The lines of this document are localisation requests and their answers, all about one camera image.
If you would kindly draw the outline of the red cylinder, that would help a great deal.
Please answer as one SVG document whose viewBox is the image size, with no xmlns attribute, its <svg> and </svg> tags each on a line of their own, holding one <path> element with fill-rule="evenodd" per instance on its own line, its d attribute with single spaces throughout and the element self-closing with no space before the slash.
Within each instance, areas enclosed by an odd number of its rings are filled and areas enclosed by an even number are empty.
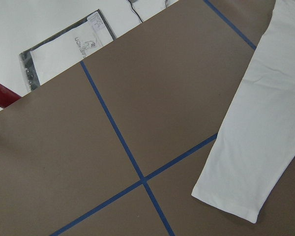
<svg viewBox="0 0 295 236">
<path fill-rule="evenodd" d="M 21 98 L 20 95 L 16 94 L 15 92 L 11 91 L 7 87 L 0 84 L 0 107 L 6 108 L 19 100 Z"/>
</svg>

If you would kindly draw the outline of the white printed t-shirt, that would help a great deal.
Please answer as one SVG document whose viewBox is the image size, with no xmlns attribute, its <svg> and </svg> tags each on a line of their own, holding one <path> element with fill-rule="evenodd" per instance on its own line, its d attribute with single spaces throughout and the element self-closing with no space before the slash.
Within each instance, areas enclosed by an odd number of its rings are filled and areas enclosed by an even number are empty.
<svg viewBox="0 0 295 236">
<path fill-rule="evenodd" d="M 256 223 L 295 157 L 295 0 L 278 0 L 192 190 Z"/>
</svg>

